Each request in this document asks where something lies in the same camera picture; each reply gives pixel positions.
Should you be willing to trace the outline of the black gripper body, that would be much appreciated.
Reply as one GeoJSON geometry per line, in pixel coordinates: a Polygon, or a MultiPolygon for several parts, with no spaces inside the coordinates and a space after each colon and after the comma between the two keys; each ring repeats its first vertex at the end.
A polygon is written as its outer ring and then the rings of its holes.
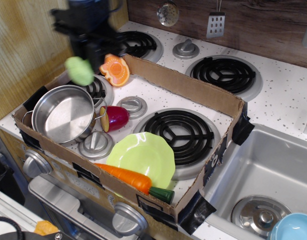
{"type": "Polygon", "coordinates": [[[70,45],[73,54],[83,60],[88,60],[93,70],[99,70],[100,66],[105,63],[106,55],[119,55],[119,46],[111,40],[90,39],[83,35],[71,36],[70,45]]]}

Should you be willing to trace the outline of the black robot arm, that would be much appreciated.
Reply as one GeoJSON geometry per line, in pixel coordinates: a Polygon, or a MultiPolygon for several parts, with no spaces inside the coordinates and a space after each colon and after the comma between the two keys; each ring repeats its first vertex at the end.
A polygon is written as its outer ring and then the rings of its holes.
{"type": "Polygon", "coordinates": [[[122,6],[122,0],[114,8],[108,0],[68,0],[67,9],[53,8],[49,12],[54,30],[69,37],[73,54],[88,60],[98,72],[107,54],[122,52],[119,34],[109,23],[111,14],[122,6]]]}

